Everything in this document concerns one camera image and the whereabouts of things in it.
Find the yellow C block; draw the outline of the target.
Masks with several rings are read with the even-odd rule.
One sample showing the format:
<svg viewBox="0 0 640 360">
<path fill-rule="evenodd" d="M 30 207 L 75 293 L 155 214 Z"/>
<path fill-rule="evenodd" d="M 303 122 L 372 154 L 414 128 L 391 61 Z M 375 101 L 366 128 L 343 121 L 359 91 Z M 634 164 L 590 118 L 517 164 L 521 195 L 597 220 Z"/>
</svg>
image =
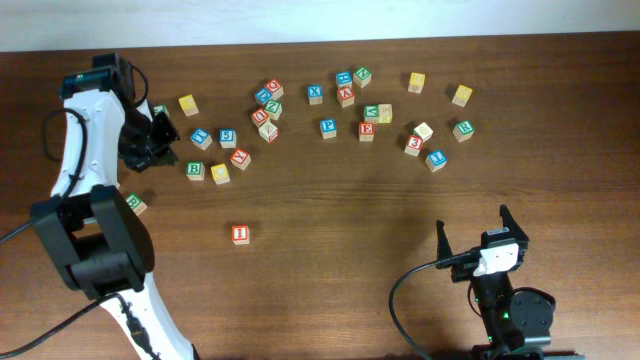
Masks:
<svg viewBox="0 0 640 360">
<path fill-rule="evenodd" d="M 222 185 L 230 181 L 229 171 L 225 164 L 212 166 L 211 174 L 216 185 Z"/>
</svg>

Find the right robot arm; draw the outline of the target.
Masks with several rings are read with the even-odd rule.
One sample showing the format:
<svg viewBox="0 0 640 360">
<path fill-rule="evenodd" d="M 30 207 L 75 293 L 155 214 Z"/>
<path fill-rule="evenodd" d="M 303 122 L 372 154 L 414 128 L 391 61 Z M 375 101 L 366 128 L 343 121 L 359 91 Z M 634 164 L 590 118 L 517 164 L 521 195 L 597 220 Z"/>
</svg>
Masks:
<svg viewBox="0 0 640 360">
<path fill-rule="evenodd" d="M 444 222 L 436 222 L 439 269 L 449 268 L 454 283 L 468 282 L 475 295 L 489 343 L 475 345 L 471 359 L 542 359 L 551 343 L 556 300 L 531 287 L 515 288 L 509 274 L 524 262 L 529 237 L 507 206 L 500 207 L 502 226 L 481 234 L 481 244 L 453 254 Z"/>
</svg>

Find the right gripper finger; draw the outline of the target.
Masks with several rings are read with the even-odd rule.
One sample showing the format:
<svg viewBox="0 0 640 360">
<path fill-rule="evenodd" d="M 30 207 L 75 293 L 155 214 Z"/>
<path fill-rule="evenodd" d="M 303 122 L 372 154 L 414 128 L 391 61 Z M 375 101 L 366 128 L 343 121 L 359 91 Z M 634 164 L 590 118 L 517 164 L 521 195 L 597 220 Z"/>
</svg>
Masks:
<svg viewBox="0 0 640 360">
<path fill-rule="evenodd" d="M 500 205 L 499 213 L 502 218 L 503 226 L 507 227 L 510 230 L 518 245 L 521 248 L 527 248 L 529 244 L 529 237 L 515 221 L 511 212 L 505 204 Z"/>
<path fill-rule="evenodd" d="M 437 233 L 437 255 L 436 260 L 440 264 L 445 264 L 452 256 L 452 250 L 449 244 L 449 240 L 446 236 L 444 229 L 445 223 L 441 220 L 436 221 L 436 233 Z"/>
</svg>

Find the red I block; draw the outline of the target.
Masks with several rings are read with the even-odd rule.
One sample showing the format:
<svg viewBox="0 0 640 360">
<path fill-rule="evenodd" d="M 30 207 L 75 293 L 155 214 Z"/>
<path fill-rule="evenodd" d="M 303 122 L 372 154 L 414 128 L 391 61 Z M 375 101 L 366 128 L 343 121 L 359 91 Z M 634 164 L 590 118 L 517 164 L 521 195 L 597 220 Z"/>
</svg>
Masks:
<svg viewBox="0 0 640 360">
<path fill-rule="evenodd" d="M 232 242 L 235 245 L 247 245 L 250 241 L 250 229 L 247 225 L 235 225 L 232 227 Z"/>
</svg>

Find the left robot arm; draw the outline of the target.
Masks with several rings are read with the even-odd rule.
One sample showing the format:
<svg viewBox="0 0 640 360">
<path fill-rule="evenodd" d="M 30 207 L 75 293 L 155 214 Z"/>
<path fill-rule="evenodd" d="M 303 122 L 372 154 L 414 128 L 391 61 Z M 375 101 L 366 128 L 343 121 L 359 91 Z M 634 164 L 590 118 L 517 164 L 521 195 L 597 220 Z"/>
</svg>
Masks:
<svg viewBox="0 0 640 360">
<path fill-rule="evenodd" d="M 61 169 L 50 199 L 34 204 L 31 218 L 66 286 L 105 309 L 140 358 L 196 359 L 157 290 L 151 237 L 119 190 L 120 161 L 141 172 L 177 160 L 175 126 L 135 94 L 139 72 L 111 53 L 65 76 Z"/>
</svg>

